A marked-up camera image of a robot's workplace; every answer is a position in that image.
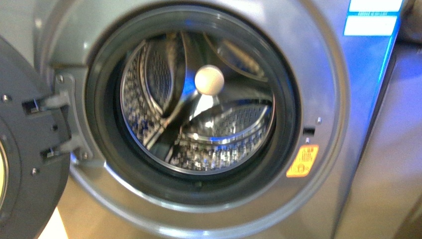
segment front-loading washing machine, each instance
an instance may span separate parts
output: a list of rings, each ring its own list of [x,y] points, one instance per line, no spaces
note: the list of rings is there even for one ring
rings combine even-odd
[[[70,171],[160,237],[330,238],[401,6],[38,1],[36,70],[0,41],[0,237],[37,236]]]

